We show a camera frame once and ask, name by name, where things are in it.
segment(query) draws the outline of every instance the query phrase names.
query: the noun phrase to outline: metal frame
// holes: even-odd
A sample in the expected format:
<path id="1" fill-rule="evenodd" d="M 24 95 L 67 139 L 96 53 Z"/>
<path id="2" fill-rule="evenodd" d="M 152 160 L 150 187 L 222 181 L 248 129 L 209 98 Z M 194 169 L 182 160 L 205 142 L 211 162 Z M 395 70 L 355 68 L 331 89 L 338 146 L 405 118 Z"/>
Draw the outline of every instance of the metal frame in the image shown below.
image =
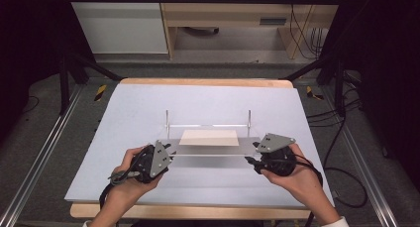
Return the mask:
<path id="1" fill-rule="evenodd" d="M 12 202 L 6 209 L 6 211 L 2 214 L 0 218 L 0 226 L 1 227 L 8 227 L 14 226 L 16 221 L 18 220 L 19 215 L 21 214 L 28 198 L 31 195 L 32 190 L 35 187 L 38 179 L 43 172 L 44 167 L 47 164 L 47 161 L 50 158 L 53 149 L 55 148 L 55 144 L 57 143 L 61 132 L 63 131 L 65 124 L 67 123 L 71 113 L 77 103 L 77 100 L 81 94 L 83 89 L 83 85 L 76 84 L 74 87 L 74 91 L 70 97 L 70 103 L 68 105 L 68 109 L 64 112 L 64 114 L 60 115 L 55 122 L 55 125 L 52 128 L 46 142 L 44 143 L 43 147 L 41 148 L 37 158 L 35 159 L 31 169 L 28 171 L 24 181 L 22 182 L 19 190 L 17 191 L 15 197 L 13 198 Z"/>
<path id="2" fill-rule="evenodd" d="M 230 4 L 294 4 L 294 5 L 341 5 L 344 3 L 357 3 L 359 0 L 44 0 L 44 1 L 62 1 L 62 2 L 107 2 L 107 3 L 230 3 Z M 107 75 L 112 76 L 112 73 L 107 73 L 108 71 L 102 69 L 99 65 L 96 66 L 96 62 L 90 64 L 85 59 L 77 57 L 79 61 L 83 61 L 83 63 L 89 63 L 90 66 L 93 66 L 95 69 L 99 69 L 102 73 L 106 73 Z M 322 57 L 318 63 L 323 63 L 325 60 L 329 60 L 329 57 Z M 305 69 L 301 70 L 300 73 L 313 69 L 316 64 L 308 65 Z M 61 74 L 66 74 L 65 69 L 65 61 L 61 62 Z M 292 74 L 288 76 L 288 79 L 293 80 L 294 77 L 297 77 L 298 74 Z M 62 87 L 67 91 L 68 89 L 65 88 L 67 85 L 66 83 L 66 76 L 62 77 Z M 0 219 L 0 226 L 13 226 L 23 207 L 26 204 L 38 178 L 41 175 L 42 170 L 44 169 L 53 149 L 54 146 L 65 127 L 66 121 L 68 120 L 71 112 L 78 100 L 80 92 L 82 90 L 82 85 L 76 85 L 76 89 L 73 92 L 70 102 L 68 104 L 67 109 L 65 109 L 65 113 L 58 117 L 58 120 L 55 123 L 48 139 L 46 140 L 43 148 L 41 149 L 37 159 L 35 160 L 33 166 L 31 167 L 30 171 L 28 172 L 24 182 L 22 183 L 21 187 L 19 188 L 17 194 L 15 195 L 12 203 L 9 205 L 5 213 L 1 216 Z M 381 193 L 380 188 L 378 187 L 374 177 L 372 176 L 368 165 L 359 151 L 359 148 L 353 139 L 349 129 L 345 127 L 345 139 L 348 143 L 349 151 L 351 157 L 356 165 L 356 168 L 359 172 L 359 175 L 362 177 L 363 182 L 367 186 L 367 191 L 370 197 L 370 201 L 376 211 L 376 214 L 379 218 L 379 221 L 383 226 L 397 226 L 396 220 L 387 205 L 383 194 Z"/>

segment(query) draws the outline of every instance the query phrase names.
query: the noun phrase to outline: black wire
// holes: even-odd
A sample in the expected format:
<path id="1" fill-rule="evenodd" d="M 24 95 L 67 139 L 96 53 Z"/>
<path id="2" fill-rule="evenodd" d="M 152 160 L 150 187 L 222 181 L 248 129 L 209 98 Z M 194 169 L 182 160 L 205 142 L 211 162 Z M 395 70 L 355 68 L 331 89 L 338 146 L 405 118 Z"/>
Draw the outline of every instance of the black wire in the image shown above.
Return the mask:
<path id="1" fill-rule="evenodd" d="M 297 48 L 299 49 L 299 51 L 300 51 L 300 54 L 303 56 L 303 57 L 305 57 L 305 58 L 307 58 L 307 59 L 315 59 L 316 57 L 307 57 L 306 55 L 304 55 L 303 54 L 303 51 L 302 51 L 302 49 L 300 48 L 300 46 L 299 46 L 299 44 L 297 43 L 297 41 L 296 41 L 296 39 L 294 38 L 294 36 L 293 36 L 293 32 L 291 31 L 291 24 L 292 24 L 292 22 L 293 22 L 293 18 L 295 18 L 294 17 L 294 10 L 293 10 L 293 4 L 290 4 L 291 5 L 291 14 L 290 14 L 290 26 L 289 26 L 289 31 L 290 31 L 290 36 L 291 36 L 291 39 L 293 39 L 293 41 L 294 41 L 294 43 L 296 43 L 296 46 L 297 46 Z M 300 33 L 301 33 L 301 35 L 302 35 L 302 37 L 303 37 L 303 40 L 305 41 L 305 43 L 306 43 L 306 45 L 308 45 L 307 44 L 307 42 L 306 42 L 306 40 L 305 40 L 305 36 L 303 35 L 303 32 L 300 30 L 300 26 L 299 26 L 299 23 L 297 23 L 297 20 L 295 19 L 295 21 L 296 21 L 296 25 L 297 25 L 297 27 L 299 28 L 299 31 L 300 31 Z"/>
<path id="2" fill-rule="evenodd" d="M 342 173 L 344 173 L 344 174 L 346 174 L 346 175 L 348 175 L 349 177 L 351 177 L 353 180 L 355 180 L 360 186 L 361 186 L 361 188 L 362 188 L 362 190 L 363 190 L 363 192 L 364 192 L 364 200 L 362 201 L 362 203 L 360 203 L 360 204 L 350 204 L 350 203 L 348 203 L 348 202 L 345 202 L 344 200 L 342 200 L 342 199 L 340 199 L 340 198 L 338 198 L 338 197 L 336 197 L 335 199 L 337 200 L 337 201 L 339 201 L 340 203 L 342 203 L 342 204 L 344 204 L 344 205 L 346 205 L 346 206 L 348 206 L 348 207 L 351 207 L 351 208 L 361 208 L 361 207 L 363 207 L 364 205 L 366 205 L 366 203 L 368 202 L 368 192 L 367 192 L 367 189 L 365 188 L 365 186 L 364 186 L 364 184 L 355 176 L 355 175 L 353 175 L 353 174 L 351 174 L 351 173 L 349 173 L 348 171 L 346 171 L 346 170 L 341 170 L 341 169 L 337 169 L 337 168 L 332 168 L 332 167 L 329 167 L 329 168 L 324 168 L 324 170 L 334 170 L 334 171 L 339 171 L 339 172 L 342 172 Z"/>
<path id="3" fill-rule="evenodd" d="M 29 96 L 29 98 L 35 98 L 35 99 L 36 99 L 36 103 L 35 103 L 35 105 L 34 105 L 33 107 L 31 107 L 30 109 L 25 110 L 25 111 L 22 111 L 22 114 L 27 113 L 27 112 L 30 112 L 30 111 L 32 111 L 32 110 L 34 110 L 34 109 L 38 106 L 38 104 L 40 104 L 40 98 L 38 98 L 38 97 L 36 97 L 36 96 Z"/>
<path id="4" fill-rule="evenodd" d="M 336 123 L 333 123 L 333 124 L 329 124 L 329 125 L 311 125 L 311 126 L 309 126 L 309 127 L 322 127 L 322 128 L 324 128 L 324 127 L 331 127 L 331 126 L 335 126 L 335 125 L 337 125 L 337 124 L 340 124 L 340 123 L 343 123 L 343 121 L 337 121 Z"/>
<path id="5" fill-rule="evenodd" d="M 337 139 L 339 138 L 339 135 L 340 135 L 341 131 L 343 130 L 343 127 L 344 127 L 345 122 L 346 122 L 346 115 L 343 117 L 343 120 L 342 120 L 342 123 L 340 125 L 340 128 L 339 128 L 338 132 L 336 133 L 333 141 L 331 142 L 330 147 L 328 148 L 327 155 L 325 156 L 324 162 L 322 163 L 322 167 L 323 168 L 325 168 L 327 166 L 328 158 L 330 157 L 331 151 L 333 150 L 333 147 L 336 144 Z"/>
<path id="6" fill-rule="evenodd" d="M 351 91 L 353 91 L 353 89 L 346 91 L 345 94 L 347 94 L 347 93 L 349 93 Z M 345 107 L 347 107 L 349 105 L 352 105 L 352 104 L 356 104 L 359 101 L 360 101 L 360 99 L 356 99 L 356 100 L 350 102 L 349 104 L 347 104 Z M 351 207 L 351 208 L 361 208 L 361 207 L 365 206 L 366 203 L 368 202 L 368 192 L 367 192 L 365 186 L 362 184 L 362 182 L 356 176 L 354 176 L 353 174 L 349 173 L 348 171 L 341 170 L 341 169 L 338 169 L 338 168 L 327 167 L 327 162 L 328 162 L 328 159 L 330 157 L 331 151 L 333 150 L 333 147 L 336 144 L 337 139 L 338 139 L 341 131 L 343 130 L 344 124 L 346 123 L 346 113 L 347 112 L 349 112 L 349 111 L 345 110 L 345 114 L 343 116 L 343 120 L 341 121 L 340 128 L 337 131 L 337 134 L 334 137 L 333 141 L 331 142 L 330 147 L 328 148 L 328 151 L 327 151 L 327 154 L 326 154 L 326 156 L 324 158 L 324 162 L 323 162 L 322 167 L 323 167 L 324 170 L 335 170 L 335 171 L 342 172 L 342 173 L 348 175 L 349 177 L 351 177 L 352 179 L 354 179 L 362 187 L 362 190 L 364 192 L 364 200 L 360 204 L 350 204 L 350 203 L 347 203 L 346 201 L 344 201 L 344 200 L 342 200 L 340 198 L 337 198 L 337 197 L 335 198 L 337 201 L 339 201 L 340 203 L 342 203 L 343 205 L 346 205 L 348 207 Z"/>

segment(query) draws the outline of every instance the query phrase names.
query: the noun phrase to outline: tripod leg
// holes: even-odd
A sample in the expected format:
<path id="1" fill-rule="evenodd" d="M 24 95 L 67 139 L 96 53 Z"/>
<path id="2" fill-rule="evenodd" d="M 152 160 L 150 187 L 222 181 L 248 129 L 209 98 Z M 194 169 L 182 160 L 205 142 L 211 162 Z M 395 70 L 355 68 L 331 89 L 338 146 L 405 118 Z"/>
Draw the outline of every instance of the tripod leg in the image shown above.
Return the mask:
<path id="1" fill-rule="evenodd" d="M 79 61 L 79 62 L 83 63 L 84 65 L 87 65 L 87 66 L 89 66 L 89 67 L 91 67 L 91 68 L 95 69 L 96 71 L 100 72 L 101 74 L 106 75 L 106 76 L 107 76 L 107 77 L 109 77 L 110 79 L 120 81 L 120 80 L 122 80 L 122 79 L 124 79 L 124 78 L 125 78 L 125 77 L 119 76 L 119 75 L 117 75 L 117 74 L 113 73 L 112 71 L 110 71 L 110 70 L 108 70 L 108 69 L 106 69 L 106 68 L 104 68 L 104 67 L 102 67 L 102 66 L 98 65 L 98 64 L 97 64 L 96 62 L 94 62 L 94 61 L 91 61 L 91 60 L 89 60 L 89 59 L 87 59 L 87 58 L 85 58 L 85 57 L 82 57 L 81 55 L 78 55 L 78 54 L 73 54 L 73 57 L 74 57 L 77 61 Z"/>
<path id="2" fill-rule="evenodd" d="M 59 114 L 62 115 L 70 103 L 68 73 L 67 69 L 65 68 L 65 56 L 63 56 L 59 62 L 59 85 L 61 88 L 61 110 L 59 111 Z"/>

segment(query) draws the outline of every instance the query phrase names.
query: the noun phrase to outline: black stand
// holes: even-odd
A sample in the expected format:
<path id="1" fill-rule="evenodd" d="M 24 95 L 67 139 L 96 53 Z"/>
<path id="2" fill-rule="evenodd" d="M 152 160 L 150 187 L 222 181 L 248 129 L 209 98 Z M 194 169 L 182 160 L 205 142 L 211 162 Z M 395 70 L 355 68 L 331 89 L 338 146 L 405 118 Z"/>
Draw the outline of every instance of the black stand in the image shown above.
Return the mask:
<path id="1" fill-rule="evenodd" d="M 344 100 L 343 100 L 344 65 L 341 63 L 341 57 L 343 56 L 342 50 L 345 48 L 347 39 L 350 38 L 349 34 L 353 31 L 353 28 L 358 22 L 360 16 L 365 11 L 369 1 L 370 0 L 365 0 L 364 4 L 360 7 L 361 9 L 358 9 L 356 4 L 341 5 L 341 7 L 339 7 L 339 10 L 337 11 L 337 14 L 339 14 L 341 11 L 342 12 L 344 11 L 344 14 L 348 14 L 349 11 L 356 11 L 356 13 L 353 13 L 355 14 L 355 16 L 351 17 L 351 22 L 346 23 L 347 26 L 344 29 L 339 30 L 338 28 L 336 28 L 336 31 L 342 31 L 342 33 L 338 35 L 338 38 L 337 40 L 335 40 L 335 43 L 329 48 L 326 48 L 326 50 L 323 50 L 319 59 L 313 61 L 312 63 L 306 65 L 305 67 L 290 74 L 287 77 L 280 78 L 280 79 L 287 79 L 287 80 L 293 81 L 299 78 L 300 76 L 306 74 L 307 72 L 316 68 L 322 68 L 317 77 L 317 82 L 320 85 L 329 83 L 331 79 L 335 76 L 336 83 L 335 83 L 334 104 L 340 116 L 345 115 L 345 107 L 344 107 Z M 337 14 L 336 14 L 336 18 L 333 21 L 333 24 L 337 20 L 339 20 L 338 23 L 336 24 L 345 25 L 346 18 L 344 19 L 337 18 Z"/>
<path id="2" fill-rule="evenodd" d="M 113 80 L 124 78 L 96 63 L 70 3 L 46 2 L 46 0 L 21 1 L 22 6 L 27 6 L 33 18 L 36 18 L 38 23 L 36 26 L 43 28 L 48 38 L 46 43 L 51 44 L 53 53 L 56 53 L 61 89 L 60 115 L 69 105 L 68 73 L 77 84 L 85 84 L 89 79 L 85 67 L 91 67 Z"/>

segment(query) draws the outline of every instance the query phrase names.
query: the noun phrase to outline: gray floor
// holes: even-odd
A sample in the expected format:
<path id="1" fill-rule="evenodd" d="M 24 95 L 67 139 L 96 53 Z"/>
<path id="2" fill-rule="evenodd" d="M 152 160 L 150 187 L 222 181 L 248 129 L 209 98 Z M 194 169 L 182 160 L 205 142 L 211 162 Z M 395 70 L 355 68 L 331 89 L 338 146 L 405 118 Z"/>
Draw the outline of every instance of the gray floor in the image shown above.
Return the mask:
<path id="1" fill-rule="evenodd" d="M 118 74 L 131 77 L 279 78 L 291 74 L 310 61 L 302 57 L 296 60 L 287 59 L 283 47 L 272 42 L 279 40 L 275 30 L 221 29 L 218 35 L 182 30 L 179 36 L 176 57 L 173 60 L 167 57 L 144 56 L 147 59 L 139 63 L 139 57 L 101 57 L 101 62 Z M 63 198 L 89 148 L 107 101 L 117 84 L 90 69 L 88 71 L 92 78 L 83 86 L 80 99 L 27 204 L 22 209 L 18 219 L 21 225 L 48 226 L 49 222 L 50 226 L 70 226 L 70 223 L 77 226 L 83 221 L 69 215 L 70 203 Z M 316 72 L 310 72 L 294 83 L 307 115 L 331 110 L 327 100 L 318 100 L 306 95 L 307 85 L 311 85 L 315 94 L 326 95 L 324 91 L 330 88 L 316 86 L 312 79 Z M 104 83 L 108 86 L 103 98 L 101 101 L 93 101 L 99 85 Z M 0 149 L 1 212 L 5 211 L 12 201 L 57 119 L 60 100 L 58 77 L 55 75 L 34 84 L 30 94 L 37 96 L 40 103 L 34 110 L 22 114 Z M 355 92 L 350 92 L 347 102 L 357 98 Z M 35 102 L 35 99 L 31 98 L 27 109 L 33 107 Z M 332 123 L 335 123 L 334 119 L 316 125 Z M 409 181 L 398 161 L 382 156 L 379 141 L 364 112 L 359 109 L 349 111 L 346 124 L 399 226 L 420 226 L 419 192 Z M 311 131 L 323 159 L 338 131 L 338 125 L 311 127 Z M 358 175 L 342 136 L 334 146 L 328 164 L 330 167 L 341 168 Z M 327 171 L 327 178 L 331 189 L 340 193 L 340 198 L 346 202 L 356 204 L 362 200 L 361 188 L 352 179 L 335 171 Z M 358 209 L 337 201 L 336 206 L 339 212 L 347 217 L 351 226 L 381 226 L 371 201 Z M 294 222 L 279 224 L 294 226 Z"/>

